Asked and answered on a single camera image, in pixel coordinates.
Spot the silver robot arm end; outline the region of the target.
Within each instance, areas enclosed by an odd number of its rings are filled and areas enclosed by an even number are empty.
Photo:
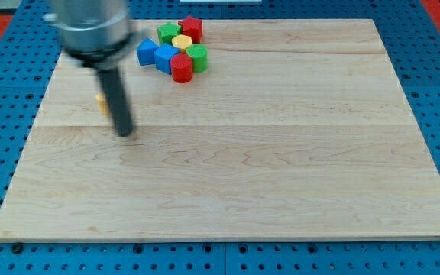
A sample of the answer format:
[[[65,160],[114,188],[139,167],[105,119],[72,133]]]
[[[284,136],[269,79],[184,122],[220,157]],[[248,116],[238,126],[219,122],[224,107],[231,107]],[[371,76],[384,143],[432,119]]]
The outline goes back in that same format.
[[[43,20],[58,29],[64,51],[82,67],[115,68],[137,34],[125,0],[50,0]]]

